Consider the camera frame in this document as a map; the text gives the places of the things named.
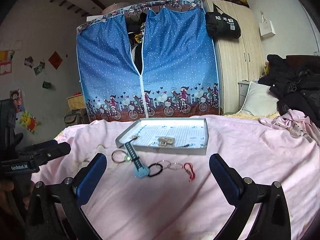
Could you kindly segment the person's left hand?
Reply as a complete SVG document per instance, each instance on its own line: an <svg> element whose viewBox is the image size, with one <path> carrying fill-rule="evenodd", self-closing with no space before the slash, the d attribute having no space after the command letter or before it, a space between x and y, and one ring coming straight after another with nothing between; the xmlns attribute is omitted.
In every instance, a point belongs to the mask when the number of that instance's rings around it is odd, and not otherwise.
<svg viewBox="0 0 320 240"><path fill-rule="evenodd" d="M1 183L0 183L0 194L1 194L0 205L1 205L1 208L8 214L13 214L13 209L12 209L11 205L9 204L9 198L8 198L8 193L11 192L13 189L14 189L13 182L1 180ZM24 203L24 207L26 210L29 208L32 190L33 190L33 185L31 185L29 187L28 193L23 197L23 203Z"/></svg>

